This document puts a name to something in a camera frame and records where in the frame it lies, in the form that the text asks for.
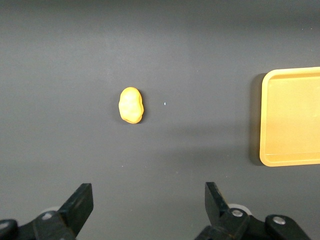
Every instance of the yellow object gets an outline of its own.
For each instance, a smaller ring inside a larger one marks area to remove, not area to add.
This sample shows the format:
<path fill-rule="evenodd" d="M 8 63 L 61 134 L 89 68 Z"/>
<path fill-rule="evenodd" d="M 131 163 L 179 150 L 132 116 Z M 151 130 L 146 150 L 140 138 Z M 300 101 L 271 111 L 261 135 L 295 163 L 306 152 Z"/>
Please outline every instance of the yellow object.
<path fill-rule="evenodd" d="M 144 106 L 142 97 L 135 87 L 127 87 L 122 91 L 119 101 L 121 118 L 128 123 L 137 124 L 142 119 Z"/>
<path fill-rule="evenodd" d="M 260 159 L 269 167 L 320 164 L 320 67 L 264 77 Z"/>

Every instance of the potato-shaped object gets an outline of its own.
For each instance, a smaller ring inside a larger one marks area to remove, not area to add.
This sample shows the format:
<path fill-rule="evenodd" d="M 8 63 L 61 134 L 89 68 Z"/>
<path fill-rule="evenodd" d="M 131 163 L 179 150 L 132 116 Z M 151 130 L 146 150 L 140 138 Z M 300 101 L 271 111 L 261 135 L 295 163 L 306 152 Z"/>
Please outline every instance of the potato-shaped object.
<path fill-rule="evenodd" d="M 144 114 L 142 97 L 135 87 L 127 87 L 122 91 L 119 101 L 120 116 L 130 124 L 137 124 Z"/>

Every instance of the plastic tray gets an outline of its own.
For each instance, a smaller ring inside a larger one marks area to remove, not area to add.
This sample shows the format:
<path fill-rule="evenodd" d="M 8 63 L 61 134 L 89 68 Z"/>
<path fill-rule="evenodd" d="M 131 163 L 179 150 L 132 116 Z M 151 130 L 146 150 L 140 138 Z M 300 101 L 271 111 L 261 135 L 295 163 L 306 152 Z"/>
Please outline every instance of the plastic tray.
<path fill-rule="evenodd" d="M 262 163 L 320 164 L 320 67 L 269 72 L 261 97 Z"/>

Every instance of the orange tray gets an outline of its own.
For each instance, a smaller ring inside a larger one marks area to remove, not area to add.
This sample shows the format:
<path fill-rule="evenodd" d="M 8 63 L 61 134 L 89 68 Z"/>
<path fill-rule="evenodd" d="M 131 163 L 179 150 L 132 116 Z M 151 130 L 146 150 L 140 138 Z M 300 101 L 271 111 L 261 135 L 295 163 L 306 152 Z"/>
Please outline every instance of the orange tray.
<path fill-rule="evenodd" d="M 262 163 L 320 164 L 320 67 L 269 72 L 261 97 Z"/>

